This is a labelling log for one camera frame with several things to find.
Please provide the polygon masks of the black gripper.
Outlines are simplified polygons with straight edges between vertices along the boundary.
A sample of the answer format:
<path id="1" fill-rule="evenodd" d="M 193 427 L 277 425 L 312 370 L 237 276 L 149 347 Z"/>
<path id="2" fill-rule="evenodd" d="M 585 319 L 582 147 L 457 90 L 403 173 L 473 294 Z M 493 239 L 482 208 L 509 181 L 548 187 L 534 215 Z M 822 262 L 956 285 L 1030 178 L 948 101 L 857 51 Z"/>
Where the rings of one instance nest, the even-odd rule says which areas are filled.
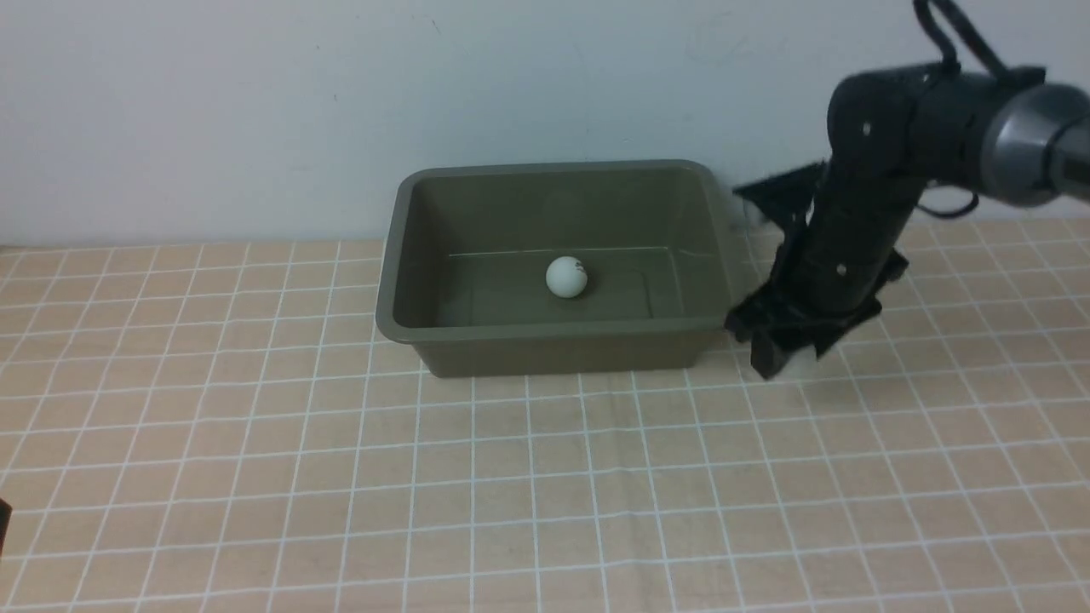
<path id="1" fill-rule="evenodd" d="M 780 376 L 806 341 L 824 357 L 882 314 L 877 291 L 908 217 L 904 175 L 863 177 L 826 166 L 806 223 L 783 233 L 768 279 L 725 322 L 739 341 L 750 341 L 760 377 Z"/>

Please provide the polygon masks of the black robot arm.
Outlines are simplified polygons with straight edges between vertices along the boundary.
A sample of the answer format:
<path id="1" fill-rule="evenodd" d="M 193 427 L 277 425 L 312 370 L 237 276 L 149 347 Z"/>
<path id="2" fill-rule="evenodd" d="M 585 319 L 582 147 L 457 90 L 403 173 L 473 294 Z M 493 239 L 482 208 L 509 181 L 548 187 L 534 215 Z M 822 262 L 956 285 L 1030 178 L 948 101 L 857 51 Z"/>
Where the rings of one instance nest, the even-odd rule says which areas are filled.
<path id="1" fill-rule="evenodd" d="M 882 312 L 877 295 L 908 261 L 896 249 L 930 187 L 1036 207 L 1087 201 L 1087 115 L 1078 87 L 1043 67 L 992 77 L 959 67 L 897 67 L 845 79 L 829 98 L 829 159 L 736 187 L 778 226 L 766 283 L 725 327 L 763 378 L 807 348 L 822 357 Z"/>

